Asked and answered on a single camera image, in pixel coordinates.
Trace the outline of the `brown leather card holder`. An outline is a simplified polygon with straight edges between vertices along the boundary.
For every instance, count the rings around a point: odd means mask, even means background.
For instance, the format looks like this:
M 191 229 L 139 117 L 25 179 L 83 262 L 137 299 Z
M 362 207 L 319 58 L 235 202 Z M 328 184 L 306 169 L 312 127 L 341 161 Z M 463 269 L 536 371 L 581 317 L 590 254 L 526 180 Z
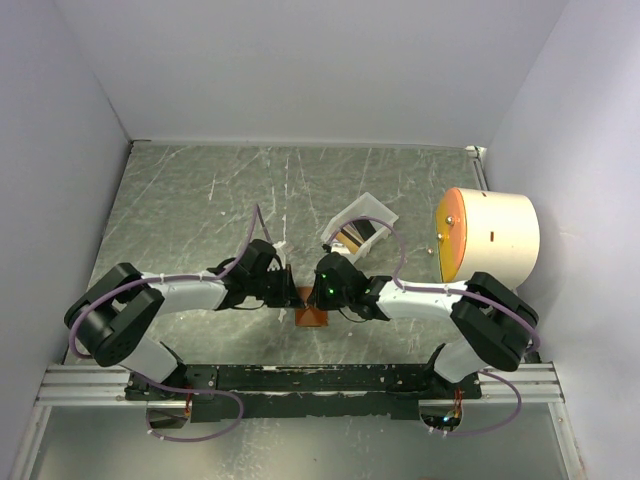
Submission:
M 297 287 L 297 292 L 300 298 L 306 302 L 311 294 L 312 287 Z M 323 328 L 327 327 L 328 312 L 318 310 L 313 306 L 309 306 L 306 303 L 303 308 L 297 308 L 295 310 L 295 326 L 300 328 Z

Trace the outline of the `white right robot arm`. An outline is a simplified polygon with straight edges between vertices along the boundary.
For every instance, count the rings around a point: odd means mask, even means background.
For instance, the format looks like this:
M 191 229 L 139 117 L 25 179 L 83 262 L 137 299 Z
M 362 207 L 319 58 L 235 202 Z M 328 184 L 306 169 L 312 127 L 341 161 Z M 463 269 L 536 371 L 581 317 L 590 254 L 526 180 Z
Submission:
M 363 320 L 450 320 L 461 338 L 437 349 L 424 374 L 426 390 L 443 398 L 485 367 L 513 372 L 540 345 L 538 314 L 486 272 L 453 283 L 415 283 L 397 276 L 366 276 L 349 260 L 325 255 L 317 264 L 308 303 L 344 308 Z

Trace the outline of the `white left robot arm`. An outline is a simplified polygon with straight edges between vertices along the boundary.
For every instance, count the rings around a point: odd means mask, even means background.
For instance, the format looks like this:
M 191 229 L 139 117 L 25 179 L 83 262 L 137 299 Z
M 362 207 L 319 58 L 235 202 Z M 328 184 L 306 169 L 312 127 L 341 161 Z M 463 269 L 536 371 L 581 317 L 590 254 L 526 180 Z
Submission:
M 184 363 L 147 331 L 159 316 L 191 310 L 239 309 L 248 298 L 268 308 L 302 308 L 291 267 L 265 240 L 197 274 L 143 273 L 120 263 L 103 275 L 66 312 L 64 323 L 98 365 L 120 365 L 150 379 L 162 398 L 181 395 L 187 385 Z

